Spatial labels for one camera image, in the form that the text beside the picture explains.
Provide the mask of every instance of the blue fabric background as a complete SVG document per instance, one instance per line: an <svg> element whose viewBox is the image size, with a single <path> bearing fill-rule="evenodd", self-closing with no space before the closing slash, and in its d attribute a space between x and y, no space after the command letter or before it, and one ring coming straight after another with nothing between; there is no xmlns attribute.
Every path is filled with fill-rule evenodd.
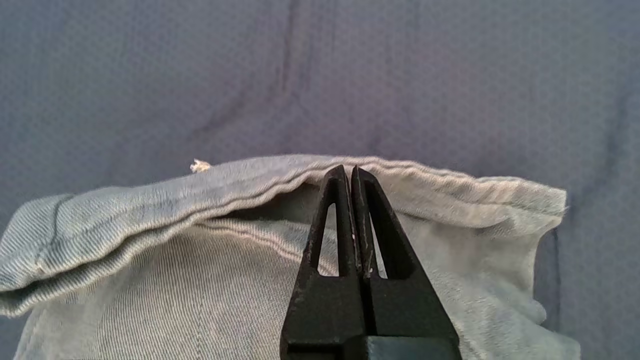
<svg viewBox="0 0 640 360"><path fill-rule="evenodd" d="M585 359L634 359L640 3L3 1L0 227L23 202L307 152L570 194L536 298ZM20 322L0 322L0 358Z"/></svg>

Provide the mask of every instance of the light blue denim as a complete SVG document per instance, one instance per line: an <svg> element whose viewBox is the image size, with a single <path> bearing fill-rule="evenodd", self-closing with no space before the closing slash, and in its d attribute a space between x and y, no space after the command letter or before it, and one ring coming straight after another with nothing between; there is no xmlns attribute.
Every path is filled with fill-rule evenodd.
<svg viewBox="0 0 640 360"><path fill-rule="evenodd" d="M336 165L380 180L465 359L580 357L575 341L540 326L546 314L532 298L536 247L560 223L564 191L297 155L23 205L0 243L0 315L33 309L15 358L277 359L317 186ZM327 275L337 270L334 228Z"/></svg>

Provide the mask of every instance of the black tool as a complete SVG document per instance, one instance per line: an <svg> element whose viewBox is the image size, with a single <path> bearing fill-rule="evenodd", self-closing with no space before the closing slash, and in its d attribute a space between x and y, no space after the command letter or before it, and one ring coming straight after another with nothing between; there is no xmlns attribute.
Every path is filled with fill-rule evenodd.
<svg viewBox="0 0 640 360"><path fill-rule="evenodd" d="M317 270L328 208L337 277ZM387 279L380 277L371 223ZM460 360L459 339L378 180L344 167L323 181L280 338L282 359Z"/></svg>

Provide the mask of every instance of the black plastic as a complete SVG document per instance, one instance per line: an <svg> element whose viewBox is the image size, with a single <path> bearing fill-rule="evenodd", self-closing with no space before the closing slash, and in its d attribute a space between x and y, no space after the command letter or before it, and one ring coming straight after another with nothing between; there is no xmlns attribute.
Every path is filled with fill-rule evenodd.
<svg viewBox="0 0 640 360"><path fill-rule="evenodd" d="M282 327L281 358L461 359L458 334L378 180L355 167L350 190L344 167L326 174ZM317 270L331 204L338 277ZM378 273L371 222L388 279Z"/></svg>

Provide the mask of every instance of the metal tool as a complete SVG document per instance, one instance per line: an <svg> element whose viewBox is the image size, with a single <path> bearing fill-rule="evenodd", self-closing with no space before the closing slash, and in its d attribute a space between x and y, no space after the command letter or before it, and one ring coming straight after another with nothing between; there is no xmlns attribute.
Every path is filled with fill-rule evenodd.
<svg viewBox="0 0 640 360"><path fill-rule="evenodd" d="M318 272L328 208L337 277ZM380 276L371 223L387 278ZM378 180L358 167L324 177L280 338L288 360L460 360L458 334Z"/></svg>

